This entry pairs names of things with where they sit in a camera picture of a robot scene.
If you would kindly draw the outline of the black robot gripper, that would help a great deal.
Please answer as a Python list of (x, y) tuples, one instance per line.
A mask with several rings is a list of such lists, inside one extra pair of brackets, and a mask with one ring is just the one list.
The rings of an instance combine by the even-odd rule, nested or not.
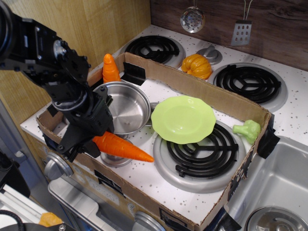
[(68, 120), (57, 151), (73, 162), (82, 151), (93, 158), (101, 151), (92, 139), (113, 129), (113, 118), (102, 96), (86, 86), (61, 86), (56, 91), (56, 109)]

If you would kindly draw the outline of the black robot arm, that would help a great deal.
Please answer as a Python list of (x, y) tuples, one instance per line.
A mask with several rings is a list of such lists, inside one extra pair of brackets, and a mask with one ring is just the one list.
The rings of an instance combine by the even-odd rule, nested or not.
[(60, 141), (46, 138), (52, 150), (69, 161), (78, 153), (100, 155), (93, 138), (114, 130), (108, 108), (111, 97), (90, 88), (86, 56), (69, 48), (55, 31), (14, 14), (4, 2), (0, 4), (0, 68), (21, 72), (43, 88), (54, 109), (68, 120)]

